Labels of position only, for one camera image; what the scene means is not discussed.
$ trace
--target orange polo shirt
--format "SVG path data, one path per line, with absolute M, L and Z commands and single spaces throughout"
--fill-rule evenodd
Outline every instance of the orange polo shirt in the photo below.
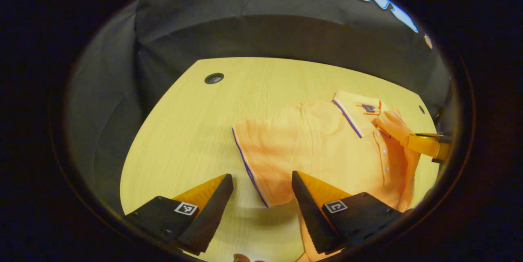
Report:
M 293 170 L 351 195 L 366 191 L 401 212 L 411 205 L 420 154 L 403 147 L 413 132 L 379 99 L 338 91 L 332 102 L 301 103 L 272 119 L 237 122 L 233 134 L 265 206 L 294 198 Z M 300 261 L 327 257 L 316 252 L 300 220 L 306 250 Z

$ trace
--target black fabric backdrop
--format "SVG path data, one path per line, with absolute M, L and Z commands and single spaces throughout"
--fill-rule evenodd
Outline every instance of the black fabric backdrop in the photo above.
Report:
M 357 70 L 418 93 L 437 117 L 450 101 L 450 75 L 410 16 L 418 33 L 374 1 L 133 1 L 97 33 L 71 74 L 65 121 L 75 165 L 123 214 L 120 175 L 136 133 L 176 79 L 206 58 L 277 57 Z

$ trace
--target shirt sleeve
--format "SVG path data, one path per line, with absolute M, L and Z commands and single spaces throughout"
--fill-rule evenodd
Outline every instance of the shirt sleeve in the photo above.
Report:
M 398 202 L 397 210 L 404 212 L 409 209 L 414 195 L 414 175 L 420 161 L 420 154 L 405 147 L 409 135 L 414 132 L 403 122 L 399 110 L 384 111 L 377 118 L 377 124 L 385 132 L 394 137 L 400 142 L 403 148 L 403 154 L 407 161 L 407 168 L 405 171 L 405 186 Z
M 293 199 L 293 170 L 310 167 L 311 132 L 300 104 L 267 120 L 244 120 L 233 135 L 245 169 L 265 206 Z

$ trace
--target wooden table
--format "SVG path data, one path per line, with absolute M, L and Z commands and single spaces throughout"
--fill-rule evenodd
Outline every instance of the wooden table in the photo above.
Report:
M 204 79 L 220 72 L 224 79 Z M 206 253 L 210 262 L 235 253 L 266 262 L 294 261 L 303 253 L 296 202 L 265 208 L 234 143 L 231 127 L 243 119 L 266 119 L 285 107 L 332 100 L 338 90 L 382 99 L 399 108 L 416 133 L 435 133 L 420 97 L 388 81 L 340 67 L 276 58 L 199 60 L 159 100 L 129 150 L 120 184 L 126 214 L 152 197 L 175 197 L 224 173 L 234 192 Z M 422 155 L 413 206 L 431 188 L 438 165 Z

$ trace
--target table surface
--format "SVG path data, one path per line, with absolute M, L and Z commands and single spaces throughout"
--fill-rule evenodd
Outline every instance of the table surface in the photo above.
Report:
M 224 79 L 204 79 L 220 72 Z M 266 119 L 285 107 L 332 100 L 338 90 L 380 98 L 401 110 L 415 133 L 435 133 L 421 98 L 383 79 L 345 68 L 277 58 L 217 58 L 192 65 L 159 100 L 140 128 L 125 160 L 120 197 L 125 214 L 153 197 L 175 197 L 211 178 L 230 173 L 234 192 L 206 253 L 209 262 L 288 262 L 303 253 L 299 207 L 265 208 L 256 193 L 231 128 L 244 119 Z M 413 206 L 433 187 L 438 164 L 422 155 L 416 171 Z

